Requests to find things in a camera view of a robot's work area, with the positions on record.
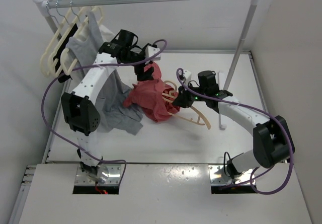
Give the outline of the beige plastic hanger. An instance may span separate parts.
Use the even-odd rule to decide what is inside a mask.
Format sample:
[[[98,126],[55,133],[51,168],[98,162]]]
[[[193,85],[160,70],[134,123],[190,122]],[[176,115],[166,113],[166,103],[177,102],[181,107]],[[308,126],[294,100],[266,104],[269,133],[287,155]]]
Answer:
[[[177,98],[175,93],[178,92],[178,87],[172,81],[164,81],[164,85],[169,85],[173,89],[168,90],[165,93],[162,93],[162,99],[165,102],[171,103],[174,106],[173,101]],[[193,106],[190,108],[181,108],[180,113],[177,114],[173,114],[170,112],[168,112],[168,114],[181,120],[193,123],[195,125],[205,126],[208,130],[211,129],[211,123],[209,122],[207,117]]]

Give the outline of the red t shirt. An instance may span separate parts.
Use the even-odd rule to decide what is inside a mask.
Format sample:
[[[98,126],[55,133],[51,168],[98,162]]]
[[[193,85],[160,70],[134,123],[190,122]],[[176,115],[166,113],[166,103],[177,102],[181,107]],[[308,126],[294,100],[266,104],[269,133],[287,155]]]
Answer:
[[[144,67],[144,71],[153,69],[152,80],[139,81],[133,85],[128,97],[124,100],[123,106],[138,105],[147,118],[159,123],[168,120],[179,113],[180,107],[163,99],[163,93],[168,94],[174,88],[162,80],[162,72],[156,62]]]

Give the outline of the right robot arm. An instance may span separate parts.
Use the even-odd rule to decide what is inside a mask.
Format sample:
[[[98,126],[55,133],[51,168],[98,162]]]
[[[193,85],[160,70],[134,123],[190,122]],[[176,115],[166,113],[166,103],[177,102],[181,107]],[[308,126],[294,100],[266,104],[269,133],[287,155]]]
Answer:
[[[221,90],[214,71],[198,73],[197,86],[188,81],[183,69],[177,69],[176,74],[181,86],[174,100],[175,106],[191,108],[194,102],[205,102],[208,108],[233,120],[252,136],[253,148],[227,161],[227,176],[233,179],[249,169],[268,169],[294,154],[295,146],[283,117],[272,117],[260,109],[242,104],[231,92]]]

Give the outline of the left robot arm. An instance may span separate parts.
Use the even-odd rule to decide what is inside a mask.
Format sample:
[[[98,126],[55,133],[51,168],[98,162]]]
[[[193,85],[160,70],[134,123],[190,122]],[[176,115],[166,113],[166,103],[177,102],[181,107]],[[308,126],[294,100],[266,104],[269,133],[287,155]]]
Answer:
[[[113,39],[101,45],[90,65],[85,67],[88,72],[81,82],[71,93],[61,97],[64,120],[77,137],[81,170],[92,178],[98,177],[104,162],[97,139],[101,116],[96,108],[102,88],[119,66],[133,66],[139,80],[147,78],[151,72],[144,73],[145,65],[164,50],[156,43],[147,43],[140,48],[137,42],[137,35],[120,30]]]

